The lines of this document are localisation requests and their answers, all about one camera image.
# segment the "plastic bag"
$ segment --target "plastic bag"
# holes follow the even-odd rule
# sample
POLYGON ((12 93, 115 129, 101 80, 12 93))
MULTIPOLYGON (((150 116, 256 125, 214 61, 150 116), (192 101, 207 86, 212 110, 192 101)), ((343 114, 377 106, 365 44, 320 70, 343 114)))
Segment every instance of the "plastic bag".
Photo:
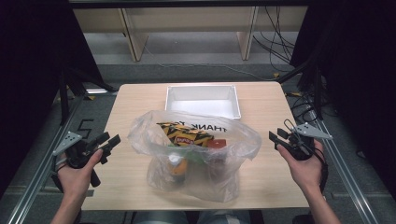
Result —
POLYGON ((237 120, 178 111, 149 111, 134 120, 128 139, 137 153, 153 157, 149 185, 223 203, 238 196, 238 169, 245 159, 252 160, 262 145, 261 136, 237 120), (226 146, 175 147, 158 124, 162 122, 204 130, 215 139, 225 139, 226 146))

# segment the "floor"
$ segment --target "floor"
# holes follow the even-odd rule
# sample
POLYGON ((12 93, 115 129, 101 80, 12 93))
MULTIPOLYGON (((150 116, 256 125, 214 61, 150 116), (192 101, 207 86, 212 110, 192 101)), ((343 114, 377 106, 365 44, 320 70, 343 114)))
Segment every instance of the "floor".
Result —
MULTIPOLYGON (((271 42, 263 38, 272 39, 273 33, 257 33, 257 39, 268 47, 271 42)), ((294 43, 297 33, 282 33, 283 37, 289 42, 294 43)), ((196 66, 199 69, 225 69, 230 73, 244 74, 250 77, 256 77, 260 74, 254 68, 258 64, 271 65, 271 72, 265 78, 272 78, 276 74, 285 74, 292 69, 285 60, 281 60, 263 49, 258 42, 253 41, 248 61, 241 60, 239 46, 235 33, 160 33, 151 34, 145 48, 145 52, 140 62, 133 62, 132 56, 128 49, 127 42, 123 34, 86 34, 87 41, 92 50, 96 63, 105 76, 112 74, 113 66, 135 65, 135 69, 141 69, 145 65, 159 65, 162 68, 184 69, 190 66, 196 66)), ((273 45, 273 50, 279 52, 281 56, 289 56, 284 48, 279 45, 273 45)), ((297 91, 296 79, 284 83, 285 92, 297 91)), ((81 111, 91 111, 95 119, 106 120, 110 112, 109 105, 114 102, 115 96, 97 97, 95 103, 91 101, 84 102, 81 111)), ((288 101, 293 105, 297 98, 290 97, 288 101)), ((21 195, 33 178, 35 169, 38 167, 41 158, 45 152, 40 148, 48 148, 49 139, 55 135, 59 124, 60 107, 54 103, 53 110, 49 115, 48 123, 42 130, 40 137, 37 138, 34 148, 30 155, 23 163, 21 169, 15 176, 9 190, 0 202, 0 223, 6 223, 12 210, 20 200, 21 195)), ((356 144, 347 132, 342 120, 336 116, 331 105, 323 108, 324 127, 334 136, 334 141, 329 147, 334 148, 334 152, 339 152, 341 162, 346 163, 347 170, 351 173, 353 181, 356 183, 347 183, 344 179, 348 174, 339 170, 337 154, 328 155, 331 158, 331 177, 329 177, 325 196, 333 207, 336 214, 344 223, 393 223, 396 220, 394 211, 396 202, 389 196, 382 182, 378 179, 376 173, 370 164, 355 154, 356 144), (358 189, 350 191, 350 186, 358 186, 358 189), (360 209, 359 202, 354 201, 354 195, 350 192, 361 193, 367 200, 369 208, 372 208, 375 215, 374 219, 365 218, 370 214, 367 210, 360 209)), ((40 189, 33 204, 30 204, 30 212, 25 214, 23 223, 43 223, 49 222, 62 196, 56 188, 50 183, 50 180, 40 189)), ((285 209, 266 209, 262 210, 265 223, 291 223, 294 216, 306 214, 306 208, 285 208, 285 209)), ((132 212, 112 211, 112 212, 87 212, 84 213, 85 221, 96 221, 99 223, 130 223, 132 212)))

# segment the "table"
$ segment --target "table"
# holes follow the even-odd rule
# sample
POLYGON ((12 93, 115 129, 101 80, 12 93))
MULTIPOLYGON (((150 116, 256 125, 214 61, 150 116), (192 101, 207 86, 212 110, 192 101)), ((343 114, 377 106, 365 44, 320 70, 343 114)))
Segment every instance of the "table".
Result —
POLYGON ((162 83, 121 86, 109 116, 106 131, 119 134, 121 143, 112 150, 108 163, 95 167, 102 181, 83 210, 205 210, 307 207, 293 182, 284 159, 268 140, 268 132, 284 128, 293 120, 280 85, 276 82, 162 83), (240 121, 262 135, 262 147, 253 161, 246 160, 240 170, 240 195, 227 203, 213 203, 150 187, 146 174, 151 157, 137 154, 127 135, 133 120, 150 110, 165 106, 168 86, 235 85, 242 118, 240 121))

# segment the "gray floor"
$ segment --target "gray floor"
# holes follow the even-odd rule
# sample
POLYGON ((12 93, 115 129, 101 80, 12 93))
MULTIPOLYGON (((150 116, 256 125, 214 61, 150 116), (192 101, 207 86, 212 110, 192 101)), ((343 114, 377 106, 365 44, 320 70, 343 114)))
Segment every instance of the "gray floor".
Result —
MULTIPOLYGON (((255 36, 262 40, 262 43, 265 42, 261 34, 255 36)), ((294 42, 297 34, 285 33, 283 36, 294 42)), ((122 34, 88 34, 86 38, 105 81, 113 86, 139 82, 216 80, 213 79, 215 75, 219 76, 218 81, 260 81, 273 78, 274 73, 284 74, 285 72, 282 71, 292 69, 276 57, 270 57, 271 55, 256 42, 253 42, 251 47, 249 60, 242 61, 235 33, 152 34, 139 63, 132 62, 128 45, 122 34)), ((298 77, 284 83, 284 91, 296 91, 297 81, 298 77)), ((85 122, 83 127, 92 129, 90 136, 102 132, 115 97, 114 95, 97 96, 94 100, 83 101, 70 130, 77 130, 82 120, 92 119, 92 122, 85 122)), ((296 100, 297 98, 289 97, 290 106, 296 100)), ((337 149, 355 177, 378 223, 394 223, 396 202, 390 197, 372 166, 365 159, 356 156, 356 143, 350 137, 342 119, 336 116, 332 105, 327 105, 323 110, 324 123, 334 136, 337 149)), ((35 170, 49 149, 51 139, 59 128, 59 122, 60 104, 55 101, 47 123, 0 202, 0 223, 7 223, 26 186, 31 182, 35 170)), ((330 176, 324 194, 328 202, 343 223, 363 223, 345 182, 329 155, 327 158, 330 164, 330 176)), ((62 195, 50 180, 47 181, 36 196, 23 223, 49 223, 61 199, 62 195)), ((291 223, 294 216, 307 212, 307 208, 262 210, 265 223, 270 224, 291 223)), ((131 216, 132 211, 83 212, 84 221, 97 223, 130 223, 131 216)))

